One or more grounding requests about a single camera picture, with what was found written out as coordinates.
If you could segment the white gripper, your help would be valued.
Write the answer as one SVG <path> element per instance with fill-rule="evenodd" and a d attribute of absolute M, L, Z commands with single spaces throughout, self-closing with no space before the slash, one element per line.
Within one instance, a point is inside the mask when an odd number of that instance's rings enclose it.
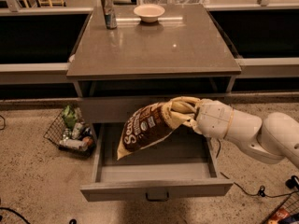
<path fill-rule="evenodd" d="M 208 101 L 201 105 L 198 98 L 180 96 L 173 98 L 171 103 L 174 111 L 196 111 L 200 107 L 196 120 L 193 114 L 171 112 L 170 127 L 173 130 L 184 125 L 210 138 L 224 138 L 234 115 L 230 106 L 219 101 Z"/>

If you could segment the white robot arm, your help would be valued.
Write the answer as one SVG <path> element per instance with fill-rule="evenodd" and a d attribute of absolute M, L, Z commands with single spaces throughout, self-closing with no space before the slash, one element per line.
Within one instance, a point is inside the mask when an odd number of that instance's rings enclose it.
<path fill-rule="evenodd" d="M 299 168 L 299 123 L 279 112 L 265 119 L 220 101 L 177 97 L 171 109 L 188 116 L 185 125 L 206 138 L 227 140 L 257 161 L 276 164 L 288 159 Z"/>

